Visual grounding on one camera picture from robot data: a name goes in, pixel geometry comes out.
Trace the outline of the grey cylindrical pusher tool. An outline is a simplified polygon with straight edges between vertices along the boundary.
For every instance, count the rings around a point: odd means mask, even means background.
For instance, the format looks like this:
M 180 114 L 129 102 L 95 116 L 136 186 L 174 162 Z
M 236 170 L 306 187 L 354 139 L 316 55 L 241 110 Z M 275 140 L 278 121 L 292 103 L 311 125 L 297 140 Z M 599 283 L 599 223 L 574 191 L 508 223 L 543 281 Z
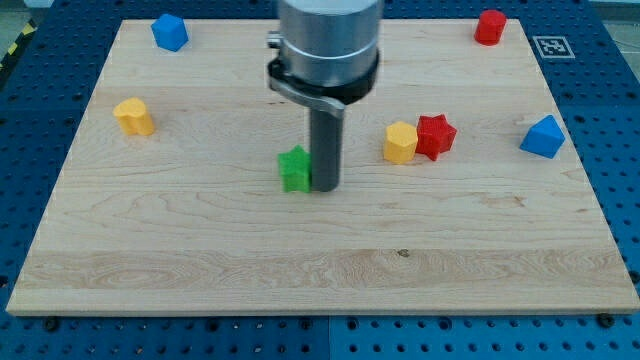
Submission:
M 311 189 L 333 191 L 340 180 L 343 119 L 311 109 L 309 122 Z

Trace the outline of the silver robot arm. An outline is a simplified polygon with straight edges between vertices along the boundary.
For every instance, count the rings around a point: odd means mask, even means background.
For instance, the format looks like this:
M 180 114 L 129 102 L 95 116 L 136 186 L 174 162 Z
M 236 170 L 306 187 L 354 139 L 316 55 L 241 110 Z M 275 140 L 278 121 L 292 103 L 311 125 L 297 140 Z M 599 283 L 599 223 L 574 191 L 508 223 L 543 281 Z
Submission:
M 374 87 L 383 9 L 380 0 L 277 2 L 279 28 L 267 36 L 277 51 L 268 86 L 309 110 L 314 191 L 339 185 L 346 107 Z

